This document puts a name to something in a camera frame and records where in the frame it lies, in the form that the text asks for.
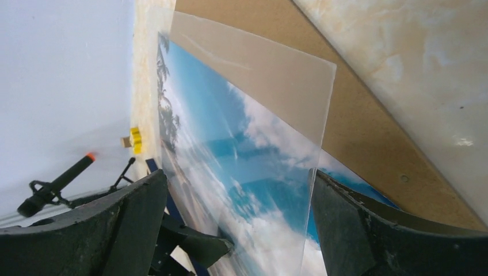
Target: blue sky print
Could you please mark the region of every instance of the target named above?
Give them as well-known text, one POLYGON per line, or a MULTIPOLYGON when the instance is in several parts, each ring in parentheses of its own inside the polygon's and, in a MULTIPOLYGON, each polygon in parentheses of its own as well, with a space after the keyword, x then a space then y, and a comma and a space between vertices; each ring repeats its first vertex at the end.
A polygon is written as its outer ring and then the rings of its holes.
POLYGON ((158 43, 159 131, 170 190, 190 227, 235 243, 212 272, 326 275, 307 217, 309 169, 318 165, 359 192, 374 190, 165 36, 158 43))

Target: dark blue strip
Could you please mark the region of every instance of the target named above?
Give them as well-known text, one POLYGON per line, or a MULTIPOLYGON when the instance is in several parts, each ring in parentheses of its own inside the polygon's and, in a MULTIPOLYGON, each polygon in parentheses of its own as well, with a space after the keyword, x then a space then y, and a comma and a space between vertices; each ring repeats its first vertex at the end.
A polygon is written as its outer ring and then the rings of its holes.
MULTIPOLYGON (((154 159, 147 159, 146 164, 147 164, 147 168, 149 169, 149 172, 151 173, 158 169, 158 165, 156 164, 156 161, 154 161, 154 159)), ((170 193, 168 193, 168 198, 166 200, 166 207, 172 217, 174 217, 182 224, 184 224, 183 218, 181 217, 178 208, 176 208, 176 204, 174 203, 173 197, 171 196, 170 193)), ((190 261, 192 262, 192 265, 195 268, 195 272, 197 276, 210 276, 210 274, 208 274, 208 271, 205 269, 205 267, 197 263, 191 256, 188 257, 190 257, 190 261)))

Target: brown wooden board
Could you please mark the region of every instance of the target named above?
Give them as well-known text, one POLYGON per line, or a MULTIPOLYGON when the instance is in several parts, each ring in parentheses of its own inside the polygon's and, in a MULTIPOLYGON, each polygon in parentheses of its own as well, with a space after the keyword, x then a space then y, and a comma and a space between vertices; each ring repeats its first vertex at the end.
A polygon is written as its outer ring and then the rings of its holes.
POLYGON ((291 1, 178 0, 176 11, 336 63, 323 148, 407 212, 441 223, 486 229, 291 1))

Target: transparent plastic sheet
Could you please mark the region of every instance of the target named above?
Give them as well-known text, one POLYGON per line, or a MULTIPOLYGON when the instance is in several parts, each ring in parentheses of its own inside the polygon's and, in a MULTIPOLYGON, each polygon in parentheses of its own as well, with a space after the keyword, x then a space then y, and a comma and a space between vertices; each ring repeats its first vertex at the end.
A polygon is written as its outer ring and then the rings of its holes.
POLYGON ((171 194, 187 225, 235 244, 210 272, 299 275, 309 172, 319 163, 336 65, 172 10, 154 7, 147 18, 171 194))

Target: orange tip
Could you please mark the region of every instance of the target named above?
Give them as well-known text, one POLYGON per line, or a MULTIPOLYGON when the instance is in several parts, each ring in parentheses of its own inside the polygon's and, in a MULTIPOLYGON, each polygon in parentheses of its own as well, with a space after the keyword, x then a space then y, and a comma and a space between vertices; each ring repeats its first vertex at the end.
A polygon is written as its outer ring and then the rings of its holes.
POLYGON ((95 161, 95 155, 92 152, 90 152, 86 156, 88 156, 91 159, 91 161, 95 161))

